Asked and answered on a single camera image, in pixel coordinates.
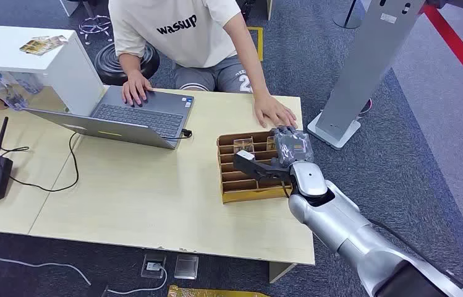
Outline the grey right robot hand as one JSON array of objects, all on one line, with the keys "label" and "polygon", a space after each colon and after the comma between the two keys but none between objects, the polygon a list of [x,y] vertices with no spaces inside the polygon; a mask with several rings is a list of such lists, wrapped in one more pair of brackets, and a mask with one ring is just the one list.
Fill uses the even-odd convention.
[{"label": "grey right robot hand", "polygon": [[292,126],[272,128],[278,164],[288,168],[297,161],[314,162],[314,153],[309,135]]}]

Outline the person's right hand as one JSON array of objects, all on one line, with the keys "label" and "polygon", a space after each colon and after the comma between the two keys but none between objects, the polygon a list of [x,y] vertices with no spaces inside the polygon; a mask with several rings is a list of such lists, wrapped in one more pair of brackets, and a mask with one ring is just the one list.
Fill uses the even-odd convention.
[{"label": "person's right hand", "polygon": [[147,100],[146,92],[153,90],[150,81],[139,70],[129,71],[127,78],[122,86],[122,101],[132,107],[142,107]]}]

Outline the person's left hand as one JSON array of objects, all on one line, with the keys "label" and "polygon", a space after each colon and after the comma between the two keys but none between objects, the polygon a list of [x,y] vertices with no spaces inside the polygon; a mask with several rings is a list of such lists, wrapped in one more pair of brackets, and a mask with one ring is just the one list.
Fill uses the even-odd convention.
[{"label": "person's left hand", "polygon": [[262,127],[267,127],[267,119],[275,126],[298,127],[296,115],[270,94],[253,97],[253,110]]}]

